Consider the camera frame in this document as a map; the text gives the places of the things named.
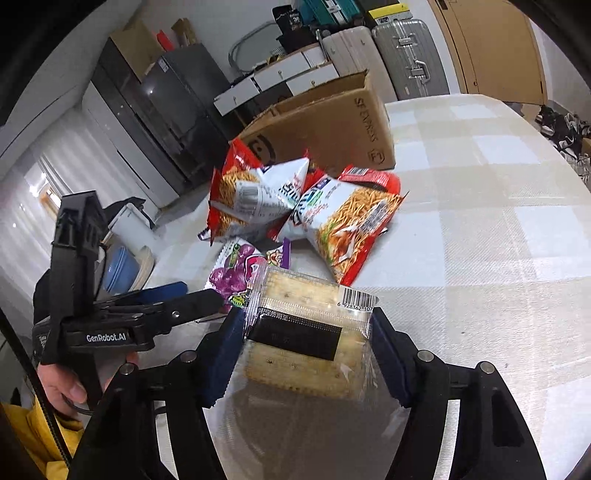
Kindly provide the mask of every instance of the white drawer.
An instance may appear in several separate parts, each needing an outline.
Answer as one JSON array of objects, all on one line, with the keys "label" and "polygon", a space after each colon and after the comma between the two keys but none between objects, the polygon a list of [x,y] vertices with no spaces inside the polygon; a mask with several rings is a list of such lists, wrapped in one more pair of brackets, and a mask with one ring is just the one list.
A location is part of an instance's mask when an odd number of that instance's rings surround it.
[{"label": "white drawer", "polygon": [[324,56],[324,52],[320,46],[304,50],[303,54],[311,68],[322,65],[328,61],[328,59]]},{"label": "white drawer", "polygon": [[287,82],[287,86],[290,88],[291,93],[297,95],[298,93],[310,90],[317,85],[320,85],[329,80],[335,79],[339,76],[335,67],[329,63],[324,67],[320,67],[311,70],[299,77],[291,79]]},{"label": "white drawer", "polygon": [[300,52],[279,60],[254,74],[256,84],[264,92],[299,73],[310,70],[306,57]]},{"label": "white drawer", "polygon": [[259,93],[259,89],[256,88],[251,75],[237,85],[230,87],[229,90],[226,90],[221,95],[218,95],[213,101],[213,104],[220,114],[226,115],[226,113],[231,112],[237,106],[242,105],[251,98],[256,97]]}]

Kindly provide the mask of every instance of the suitcase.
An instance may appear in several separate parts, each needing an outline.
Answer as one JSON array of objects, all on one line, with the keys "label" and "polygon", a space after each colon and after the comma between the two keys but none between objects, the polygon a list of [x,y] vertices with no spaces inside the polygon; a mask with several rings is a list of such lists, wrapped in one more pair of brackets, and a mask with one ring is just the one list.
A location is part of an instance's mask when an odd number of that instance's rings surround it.
[{"label": "suitcase", "polygon": [[386,65],[367,27],[355,27],[322,39],[340,76],[369,70],[371,82],[384,103],[398,100]]},{"label": "suitcase", "polygon": [[395,20],[374,27],[372,34],[399,100],[449,94],[441,59],[425,22]]},{"label": "suitcase", "polygon": [[305,0],[320,25],[345,25],[361,13],[355,0]]}]

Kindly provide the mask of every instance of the curtain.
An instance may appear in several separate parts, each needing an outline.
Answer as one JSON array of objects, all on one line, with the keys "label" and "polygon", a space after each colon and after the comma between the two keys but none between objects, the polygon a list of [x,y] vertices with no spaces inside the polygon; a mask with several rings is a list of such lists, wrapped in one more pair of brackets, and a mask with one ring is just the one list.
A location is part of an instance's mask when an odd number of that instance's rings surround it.
[{"label": "curtain", "polygon": [[33,292],[49,268],[55,223],[38,198],[47,180],[28,155],[0,183],[0,307],[30,338]]},{"label": "curtain", "polygon": [[63,196],[96,190],[103,207],[129,197],[146,199],[148,215],[153,202],[127,172],[116,149],[93,119],[74,107],[53,123],[31,146],[52,188]]}]

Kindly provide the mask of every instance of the barcode number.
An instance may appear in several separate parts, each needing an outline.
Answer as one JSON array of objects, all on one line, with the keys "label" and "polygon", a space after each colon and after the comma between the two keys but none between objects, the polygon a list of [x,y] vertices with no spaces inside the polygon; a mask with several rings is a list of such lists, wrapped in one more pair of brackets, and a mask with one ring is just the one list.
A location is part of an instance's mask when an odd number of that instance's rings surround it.
[{"label": "barcode number", "polygon": [[359,227],[363,233],[373,233],[382,224],[386,215],[388,214],[388,204],[386,200],[382,200],[376,206],[374,206],[369,216]]},{"label": "barcode number", "polygon": [[368,168],[353,167],[351,170],[349,170],[346,173],[346,175],[354,175],[356,177],[363,177],[363,175],[365,175],[367,172],[369,172]]},{"label": "barcode number", "polygon": [[258,187],[244,186],[240,189],[238,210],[246,215],[254,215],[258,204]]},{"label": "barcode number", "polygon": [[361,310],[363,312],[371,312],[378,298],[364,291],[355,290],[349,287],[339,287],[339,306],[351,310]]}]

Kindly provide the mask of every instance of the table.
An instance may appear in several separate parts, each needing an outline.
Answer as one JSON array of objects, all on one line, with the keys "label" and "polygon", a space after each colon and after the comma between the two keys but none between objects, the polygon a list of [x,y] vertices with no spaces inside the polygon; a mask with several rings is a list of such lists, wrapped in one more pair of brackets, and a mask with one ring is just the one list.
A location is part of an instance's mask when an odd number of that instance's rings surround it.
[{"label": "table", "polygon": [[[497,100],[449,95],[387,111],[395,171],[410,194],[353,286],[376,294],[394,328],[418,348],[458,365],[495,364],[548,479],[562,480],[591,442],[591,194]],[[177,280],[203,287],[220,248],[197,240],[206,215],[203,202],[165,226],[168,246],[147,287]],[[293,258],[295,270],[330,278],[305,244],[294,245]],[[194,348],[207,328],[175,328],[141,365]],[[299,479],[308,468],[314,474],[306,478],[384,477],[404,426],[395,403],[377,395],[375,408],[363,409],[288,394],[233,377],[226,397],[206,412],[228,478]],[[450,402],[437,479],[449,473],[457,414]],[[170,466],[165,428],[159,431]]]}]

